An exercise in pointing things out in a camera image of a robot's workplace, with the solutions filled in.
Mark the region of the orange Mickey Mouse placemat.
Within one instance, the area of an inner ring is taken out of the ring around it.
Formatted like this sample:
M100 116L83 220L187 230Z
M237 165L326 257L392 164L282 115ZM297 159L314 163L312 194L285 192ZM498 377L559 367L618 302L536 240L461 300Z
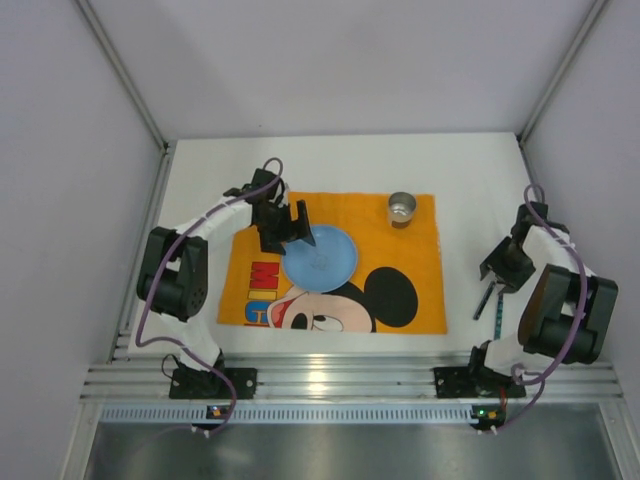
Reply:
M221 325L334 333L444 335L444 281L435 198L416 197L410 224L394 228L389 197L371 193L293 192L313 225L344 231L357 253L335 289L313 292L291 281L283 257L261 251L250 228L235 235L219 301Z

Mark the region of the steel cup with brown base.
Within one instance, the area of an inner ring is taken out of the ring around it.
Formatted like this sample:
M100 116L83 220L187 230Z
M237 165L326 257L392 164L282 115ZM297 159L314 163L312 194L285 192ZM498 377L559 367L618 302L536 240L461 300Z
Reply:
M387 202L389 224L396 229L408 227L417 209L416 198L408 192L394 192Z

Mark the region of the blue plastic plate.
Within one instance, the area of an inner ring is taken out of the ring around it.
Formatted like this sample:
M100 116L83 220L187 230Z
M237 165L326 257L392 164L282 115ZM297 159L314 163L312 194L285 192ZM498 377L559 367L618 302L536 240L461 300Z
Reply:
M299 289L327 293L354 275L359 255L355 242L342 229L320 224L311 227L314 245L296 240L285 245L281 265L289 282Z

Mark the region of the green handled spoon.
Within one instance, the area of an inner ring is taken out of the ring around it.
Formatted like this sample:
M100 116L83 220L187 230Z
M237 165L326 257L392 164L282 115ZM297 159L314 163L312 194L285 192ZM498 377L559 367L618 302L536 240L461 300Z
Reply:
M497 295L495 322L494 322L494 340L499 340L502 334L503 324L503 311L504 311L504 295L499 292Z

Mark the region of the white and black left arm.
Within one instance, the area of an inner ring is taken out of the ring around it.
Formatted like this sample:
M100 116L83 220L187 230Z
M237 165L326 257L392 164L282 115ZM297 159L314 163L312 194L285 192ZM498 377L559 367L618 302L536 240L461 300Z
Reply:
M178 347L188 368L221 374L216 364L222 351L206 322L196 318L207 299L209 254L251 227L263 253L283 256L285 245L295 240L315 244L303 200L292 217L283 170L282 161L271 158L250 182L224 192L209 210L178 227L150 231L136 285L144 303L136 347L169 343Z

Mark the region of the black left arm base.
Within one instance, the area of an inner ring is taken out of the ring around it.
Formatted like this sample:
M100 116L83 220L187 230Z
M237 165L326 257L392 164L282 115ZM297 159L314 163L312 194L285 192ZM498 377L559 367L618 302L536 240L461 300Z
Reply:
M216 363L230 381L239 400L253 399L257 389L255 368L225 367ZM179 361L176 355L166 355L161 363L162 374L170 380L169 398L174 400L208 400L232 398L230 387L210 371L194 370Z

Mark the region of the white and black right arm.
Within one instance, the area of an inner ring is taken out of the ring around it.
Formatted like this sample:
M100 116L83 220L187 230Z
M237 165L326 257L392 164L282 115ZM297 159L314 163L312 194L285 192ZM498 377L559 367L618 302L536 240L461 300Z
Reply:
M527 384L527 372L547 378L601 354L618 285L586 267L568 228L547 215L542 202L522 204L510 234L479 266L519 302L516 331L471 351L469 373L484 388Z

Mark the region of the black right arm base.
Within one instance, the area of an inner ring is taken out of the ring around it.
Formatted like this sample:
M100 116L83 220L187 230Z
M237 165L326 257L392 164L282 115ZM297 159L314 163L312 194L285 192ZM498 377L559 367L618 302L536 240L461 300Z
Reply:
M464 366L440 366L433 369L436 396L439 399L508 399L526 396L524 386L510 377L497 373L484 364L486 350L473 347Z

